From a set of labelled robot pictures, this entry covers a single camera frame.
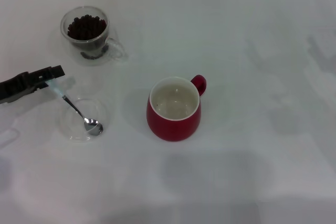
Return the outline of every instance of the clear glass bowl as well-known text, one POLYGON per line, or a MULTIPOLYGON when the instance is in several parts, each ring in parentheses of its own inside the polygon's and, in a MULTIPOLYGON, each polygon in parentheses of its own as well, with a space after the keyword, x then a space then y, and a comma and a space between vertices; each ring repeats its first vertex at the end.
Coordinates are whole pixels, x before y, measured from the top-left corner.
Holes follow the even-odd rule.
MULTIPOLYGON (((110 124, 108 105, 99 99, 91 98, 73 99, 72 102, 86 118, 100 122, 103 125, 104 131, 102 134, 104 134, 110 124)), ((62 134, 70 140, 85 142, 97 138, 89 134, 84 127, 83 118, 72 107, 66 106, 65 103, 60 113, 59 127, 62 134)))

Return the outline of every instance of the metal spoon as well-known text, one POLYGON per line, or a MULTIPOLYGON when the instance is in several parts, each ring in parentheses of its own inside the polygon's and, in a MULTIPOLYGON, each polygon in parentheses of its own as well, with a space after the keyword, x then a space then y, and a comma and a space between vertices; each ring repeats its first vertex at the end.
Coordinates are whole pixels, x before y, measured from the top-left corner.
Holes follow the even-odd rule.
POLYGON ((86 118, 83 114, 76 108, 76 106, 67 98, 66 95, 62 96, 63 100, 65 100, 73 109, 84 119, 84 127, 88 131, 88 133, 92 136, 99 136, 103 132, 103 125, 95 119, 86 118))
POLYGON ((90 135, 98 136, 103 132, 103 125, 95 119, 88 119, 84 117, 83 114, 79 111, 79 109, 76 108, 76 106, 69 100, 69 98, 67 98, 67 96, 61 91, 55 80, 52 79, 46 81, 46 83, 58 96, 62 97, 62 99, 66 101, 83 118, 84 127, 90 135))

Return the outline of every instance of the spoon bowl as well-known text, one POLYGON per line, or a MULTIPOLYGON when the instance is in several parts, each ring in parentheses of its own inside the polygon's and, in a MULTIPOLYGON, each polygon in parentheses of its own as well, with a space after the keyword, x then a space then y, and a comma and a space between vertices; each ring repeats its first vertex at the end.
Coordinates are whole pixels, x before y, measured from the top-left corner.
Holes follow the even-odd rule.
POLYGON ((95 119, 84 118, 84 127, 92 136, 99 136, 103 132, 103 125, 95 119))

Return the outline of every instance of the glass mug handle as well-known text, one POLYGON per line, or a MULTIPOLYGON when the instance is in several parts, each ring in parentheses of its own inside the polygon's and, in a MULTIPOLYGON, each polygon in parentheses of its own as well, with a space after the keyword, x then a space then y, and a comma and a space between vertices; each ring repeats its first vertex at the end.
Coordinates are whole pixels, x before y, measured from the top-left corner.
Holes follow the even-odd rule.
POLYGON ((109 57, 114 60, 126 60, 127 55, 122 44, 111 37, 107 37, 105 44, 109 46, 107 51, 109 57))

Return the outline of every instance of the spoon handle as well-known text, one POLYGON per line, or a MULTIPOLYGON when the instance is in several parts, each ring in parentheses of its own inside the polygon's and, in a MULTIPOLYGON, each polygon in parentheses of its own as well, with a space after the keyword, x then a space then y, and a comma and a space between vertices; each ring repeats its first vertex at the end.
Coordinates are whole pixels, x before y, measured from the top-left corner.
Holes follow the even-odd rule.
POLYGON ((63 100, 65 100, 83 119, 84 116, 83 114, 79 111, 78 108, 76 108, 76 106, 69 100, 69 98, 67 98, 67 96, 65 95, 65 93, 59 88, 57 82, 53 79, 46 81, 46 83, 48 84, 48 86, 50 87, 51 90, 53 90, 53 92, 58 95, 59 97, 61 97, 63 100))
POLYGON ((76 112, 77 112, 77 113, 78 113, 78 114, 85 120, 83 114, 79 111, 78 108, 76 108, 76 106, 69 100, 69 98, 67 98, 66 95, 63 95, 62 98, 63 98, 63 100, 65 100, 67 103, 69 103, 69 105, 70 105, 71 107, 73 107, 73 109, 76 110, 76 112))

